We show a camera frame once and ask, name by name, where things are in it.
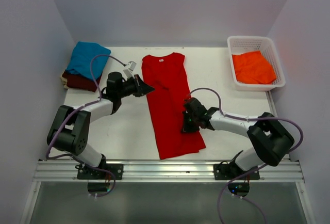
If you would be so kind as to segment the red t shirt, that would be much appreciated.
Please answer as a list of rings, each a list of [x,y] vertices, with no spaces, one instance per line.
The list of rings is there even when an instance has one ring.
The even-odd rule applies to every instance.
[[[190,92],[185,55],[171,53],[142,59],[143,80],[154,88],[147,102],[160,159],[198,153],[206,148],[199,132],[182,133],[184,101]]]

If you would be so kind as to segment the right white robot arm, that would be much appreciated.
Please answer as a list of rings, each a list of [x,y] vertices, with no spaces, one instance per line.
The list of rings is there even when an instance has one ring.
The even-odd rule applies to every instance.
[[[243,136],[252,144],[248,150],[239,151],[229,162],[213,166],[216,180],[241,179],[249,170],[259,165],[277,166],[294,145],[294,138],[271,114],[257,117],[235,117],[219,108],[206,109],[196,98],[184,102],[182,133],[195,133],[200,129],[226,131]]]

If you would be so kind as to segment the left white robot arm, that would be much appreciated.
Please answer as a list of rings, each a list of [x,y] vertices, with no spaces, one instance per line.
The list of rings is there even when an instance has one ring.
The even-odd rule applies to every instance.
[[[107,164],[105,155],[89,145],[90,124],[115,114],[123,98],[143,97],[154,90],[138,74],[124,79],[120,72],[109,73],[98,100],[79,107],[61,105],[58,108],[47,136],[46,158],[71,157],[76,160],[79,162],[77,177],[81,180],[121,179],[123,166]]]

